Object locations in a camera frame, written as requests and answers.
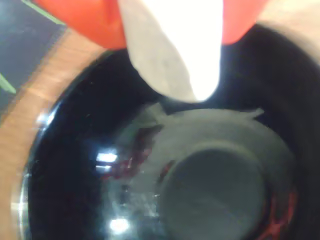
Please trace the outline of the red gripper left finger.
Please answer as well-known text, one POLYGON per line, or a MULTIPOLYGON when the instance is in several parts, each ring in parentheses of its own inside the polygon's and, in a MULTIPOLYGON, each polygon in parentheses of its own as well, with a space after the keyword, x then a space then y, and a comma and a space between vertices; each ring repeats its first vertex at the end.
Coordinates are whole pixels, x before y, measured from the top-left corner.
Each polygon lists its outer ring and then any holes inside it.
POLYGON ((37 0, 35 3, 106 49, 126 48, 117 0, 37 0))

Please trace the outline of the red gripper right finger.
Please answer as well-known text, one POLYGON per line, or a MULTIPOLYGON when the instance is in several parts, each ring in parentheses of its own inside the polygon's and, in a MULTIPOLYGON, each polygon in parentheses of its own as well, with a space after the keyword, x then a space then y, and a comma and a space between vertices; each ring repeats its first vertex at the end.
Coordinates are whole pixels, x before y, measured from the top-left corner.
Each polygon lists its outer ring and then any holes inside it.
POLYGON ((222 44, 239 41, 256 23, 266 0, 224 0, 222 44))

